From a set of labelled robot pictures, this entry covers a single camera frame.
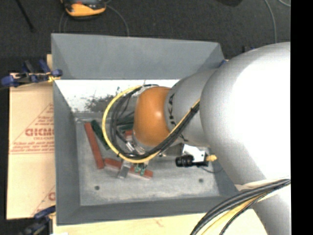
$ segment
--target gray bin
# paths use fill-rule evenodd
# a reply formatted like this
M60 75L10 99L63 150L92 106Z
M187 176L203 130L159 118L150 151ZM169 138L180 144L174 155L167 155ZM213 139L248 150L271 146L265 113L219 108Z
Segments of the gray bin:
M53 69L64 72L54 83L58 225L207 212L237 193L224 171L178 168L174 156L149 162L154 172L150 180L132 176L121 180L117 172L97 170L81 120L101 121L102 112L72 106L82 100L75 86L84 81L94 80L90 86L103 81L105 90L108 81L164 82L215 69L224 58L218 43L77 34L51 37ZM67 83L74 86L65 90ZM118 160L100 142L99 146L103 156Z

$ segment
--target yellow device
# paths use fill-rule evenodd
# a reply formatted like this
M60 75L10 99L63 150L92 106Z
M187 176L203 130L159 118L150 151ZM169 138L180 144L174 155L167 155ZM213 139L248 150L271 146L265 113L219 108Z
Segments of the yellow device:
M72 17L90 18L106 10L102 0L60 0L65 11Z

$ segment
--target wooden block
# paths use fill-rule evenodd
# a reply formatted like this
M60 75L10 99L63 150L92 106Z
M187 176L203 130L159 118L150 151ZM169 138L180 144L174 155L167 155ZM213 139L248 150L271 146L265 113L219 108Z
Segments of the wooden block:
M97 168L102 169L104 167L104 162L103 162L103 159L102 159L102 156L100 153L100 149L99 149L99 146L97 143L97 139L96 139L96 136L94 135L91 123L86 122L84 124L84 126L85 126L85 131L86 131L86 134L87 134L90 146L91 146L91 150L92 150L94 159L95 159L96 164L97 164Z

